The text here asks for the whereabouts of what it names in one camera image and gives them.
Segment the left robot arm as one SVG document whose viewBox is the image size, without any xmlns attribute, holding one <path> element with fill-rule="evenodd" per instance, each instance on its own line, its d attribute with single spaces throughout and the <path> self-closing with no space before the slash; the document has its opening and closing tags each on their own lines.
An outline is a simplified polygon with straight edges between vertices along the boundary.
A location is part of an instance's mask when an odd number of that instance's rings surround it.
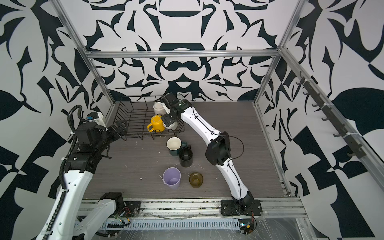
<svg viewBox="0 0 384 240">
<path fill-rule="evenodd" d="M 67 114 L 73 141 L 59 170 L 60 192 L 38 240 L 90 240 L 111 216 L 126 222 L 127 211 L 122 193 L 102 195 L 97 206 L 75 225 L 85 191 L 96 172 L 99 162 L 108 158 L 111 143 L 127 134 L 123 125 L 107 127 L 102 113 L 82 117 L 82 106 L 76 105 Z"/>
</svg>

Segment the white mug red inside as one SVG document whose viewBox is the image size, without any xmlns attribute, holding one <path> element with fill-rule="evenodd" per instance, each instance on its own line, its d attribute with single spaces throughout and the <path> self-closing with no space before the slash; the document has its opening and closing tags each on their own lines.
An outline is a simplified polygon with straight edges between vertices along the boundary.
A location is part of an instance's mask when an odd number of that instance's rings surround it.
<svg viewBox="0 0 384 240">
<path fill-rule="evenodd" d="M 154 109 L 155 115 L 163 116 L 167 114 L 163 104 L 160 102 L 155 102 L 153 105 L 153 109 Z"/>
</svg>

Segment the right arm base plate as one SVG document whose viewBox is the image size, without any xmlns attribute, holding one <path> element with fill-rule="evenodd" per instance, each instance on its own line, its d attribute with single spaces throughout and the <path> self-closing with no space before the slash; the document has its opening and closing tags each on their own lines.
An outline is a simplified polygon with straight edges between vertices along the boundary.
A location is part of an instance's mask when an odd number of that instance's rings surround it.
<svg viewBox="0 0 384 240">
<path fill-rule="evenodd" d="M 262 206 L 259 200 L 254 200 L 250 206 L 245 209 L 240 207 L 238 203 L 234 200 L 221 200 L 221 210 L 220 213 L 224 217 L 232 216 L 261 216 L 262 215 Z"/>
</svg>

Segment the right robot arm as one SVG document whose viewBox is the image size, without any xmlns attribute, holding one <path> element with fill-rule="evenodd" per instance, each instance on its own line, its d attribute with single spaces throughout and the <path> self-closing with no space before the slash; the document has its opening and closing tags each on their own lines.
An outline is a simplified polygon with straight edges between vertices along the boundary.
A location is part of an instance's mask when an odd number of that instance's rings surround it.
<svg viewBox="0 0 384 240">
<path fill-rule="evenodd" d="M 244 215 L 254 202 L 254 197 L 242 182 L 231 156 L 231 136 L 227 132 L 220 132 L 211 126 L 186 99 L 178 99 L 168 93 L 158 100 L 166 113 L 163 122 L 169 127 L 176 121 L 183 121 L 195 130 L 207 145 L 206 159 L 217 167 L 228 184 L 231 196 L 237 207 L 236 213 Z"/>
</svg>

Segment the cream white mug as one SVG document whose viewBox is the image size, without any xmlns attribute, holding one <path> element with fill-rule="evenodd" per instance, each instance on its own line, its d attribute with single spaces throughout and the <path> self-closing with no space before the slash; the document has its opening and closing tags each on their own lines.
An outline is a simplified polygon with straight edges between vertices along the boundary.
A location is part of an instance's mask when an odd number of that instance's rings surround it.
<svg viewBox="0 0 384 240">
<path fill-rule="evenodd" d="M 174 123 L 170 124 L 168 127 L 166 127 L 166 129 L 168 129 L 170 131 L 175 131 L 177 129 L 177 126 L 178 126 L 178 123 L 174 122 Z"/>
</svg>

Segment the yellow mug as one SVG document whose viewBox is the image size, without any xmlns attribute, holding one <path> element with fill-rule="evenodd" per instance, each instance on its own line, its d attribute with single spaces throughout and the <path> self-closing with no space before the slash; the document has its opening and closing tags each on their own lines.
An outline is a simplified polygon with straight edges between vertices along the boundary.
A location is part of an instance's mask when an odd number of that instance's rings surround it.
<svg viewBox="0 0 384 240">
<path fill-rule="evenodd" d="M 160 115 L 155 115 L 151 118 L 150 124 L 147 126 L 147 130 L 151 132 L 163 132 L 165 130 L 162 118 Z"/>
</svg>

